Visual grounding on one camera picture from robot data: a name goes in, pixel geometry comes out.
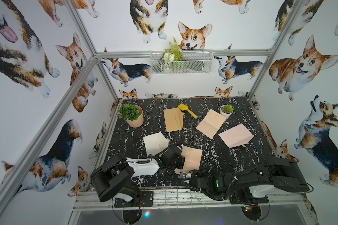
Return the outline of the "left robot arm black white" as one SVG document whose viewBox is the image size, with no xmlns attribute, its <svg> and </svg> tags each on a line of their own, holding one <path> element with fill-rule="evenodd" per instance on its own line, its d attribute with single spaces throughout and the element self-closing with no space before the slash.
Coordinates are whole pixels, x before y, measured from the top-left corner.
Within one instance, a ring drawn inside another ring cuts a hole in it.
<svg viewBox="0 0 338 225">
<path fill-rule="evenodd" d="M 146 159 L 127 158 L 122 153 L 110 157 L 90 175 L 99 201 L 115 199 L 128 207 L 139 205 L 144 200 L 143 194 L 131 179 L 182 169 L 185 162 L 183 147 L 180 141 L 172 141 L 163 151 L 149 155 Z"/>
</svg>

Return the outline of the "pink envelope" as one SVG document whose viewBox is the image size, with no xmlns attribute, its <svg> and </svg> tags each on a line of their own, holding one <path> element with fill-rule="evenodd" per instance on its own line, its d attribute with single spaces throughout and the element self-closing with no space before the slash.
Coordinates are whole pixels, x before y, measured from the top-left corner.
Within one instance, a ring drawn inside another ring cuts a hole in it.
<svg viewBox="0 0 338 225">
<path fill-rule="evenodd" d="M 228 148 L 249 144 L 254 135 L 243 125 L 239 124 L 219 134 Z"/>
</svg>

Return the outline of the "white cream envelope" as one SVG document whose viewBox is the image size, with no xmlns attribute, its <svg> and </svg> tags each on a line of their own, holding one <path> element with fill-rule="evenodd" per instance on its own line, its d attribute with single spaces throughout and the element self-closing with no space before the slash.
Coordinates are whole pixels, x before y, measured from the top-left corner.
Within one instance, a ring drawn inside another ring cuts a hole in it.
<svg viewBox="0 0 338 225">
<path fill-rule="evenodd" d="M 169 146 L 167 139 L 161 132 L 143 138 L 147 155 L 156 155 Z"/>
</svg>

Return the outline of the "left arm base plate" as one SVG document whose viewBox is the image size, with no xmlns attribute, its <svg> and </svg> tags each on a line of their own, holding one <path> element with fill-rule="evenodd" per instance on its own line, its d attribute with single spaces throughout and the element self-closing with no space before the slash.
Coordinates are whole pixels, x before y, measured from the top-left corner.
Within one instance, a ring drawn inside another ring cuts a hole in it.
<svg viewBox="0 0 338 225">
<path fill-rule="evenodd" d="M 138 193 L 132 200 L 125 201 L 123 198 L 115 197 L 115 208 L 133 208 L 133 207 L 152 207 L 154 202 L 153 191 L 143 191 Z"/>
</svg>

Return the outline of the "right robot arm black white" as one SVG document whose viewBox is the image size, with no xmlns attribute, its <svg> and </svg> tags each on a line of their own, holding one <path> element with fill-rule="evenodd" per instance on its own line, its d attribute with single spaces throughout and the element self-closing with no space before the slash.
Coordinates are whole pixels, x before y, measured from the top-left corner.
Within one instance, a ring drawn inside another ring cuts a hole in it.
<svg viewBox="0 0 338 225">
<path fill-rule="evenodd" d="M 228 200 L 232 204 L 257 205 L 267 202 L 270 192 L 287 193 L 313 191 L 302 175 L 297 162 L 287 158 L 270 158 L 256 168 L 242 172 L 205 177 L 200 170 L 179 174 L 181 184 L 212 200 Z"/>
</svg>

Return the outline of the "cream letter paper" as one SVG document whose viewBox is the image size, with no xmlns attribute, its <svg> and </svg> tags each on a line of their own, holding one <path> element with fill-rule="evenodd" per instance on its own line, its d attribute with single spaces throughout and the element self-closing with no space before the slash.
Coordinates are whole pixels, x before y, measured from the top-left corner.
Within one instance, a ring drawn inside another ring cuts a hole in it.
<svg viewBox="0 0 338 225">
<path fill-rule="evenodd" d="M 185 158 L 183 169 L 175 169 L 174 173 L 188 173 L 191 170 L 199 170 L 201 164 L 202 150 L 183 146 L 181 155 Z"/>
<path fill-rule="evenodd" d="M 206 137 L 213 139 L 214 135 L 219 131 L 226 118 L 220 113 L 210 109 L 204 119 L 196 127 Z"/>
</svg>

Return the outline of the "brown kraft envelope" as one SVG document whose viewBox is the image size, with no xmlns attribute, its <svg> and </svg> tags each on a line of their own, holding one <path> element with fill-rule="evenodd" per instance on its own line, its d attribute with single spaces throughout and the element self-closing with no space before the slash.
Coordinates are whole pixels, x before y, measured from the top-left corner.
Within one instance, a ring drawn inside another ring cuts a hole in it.
<svg viewBox="0 0 338 225">
<path fill-rule="evenodd" d="M 183 129 L 184 113 L 179 108 L 166 109 L 163 113 L 167 132 Z"/>
</svg>

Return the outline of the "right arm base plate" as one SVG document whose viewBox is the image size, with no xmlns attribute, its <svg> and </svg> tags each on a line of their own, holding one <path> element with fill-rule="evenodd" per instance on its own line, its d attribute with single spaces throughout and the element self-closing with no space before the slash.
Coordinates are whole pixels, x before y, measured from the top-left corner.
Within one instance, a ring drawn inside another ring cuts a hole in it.
<svg viewBox="0 0 338 225">
<path fill-rule="evenodd" d="M 262 203 L 268 203 L 269 200 L 267 197 L 263 198 L 254 198 L 252 196 L 230 196 L 229 198 L 231 204 L 243 204 L 243 205 L 259 205 Z"/>
</svg>

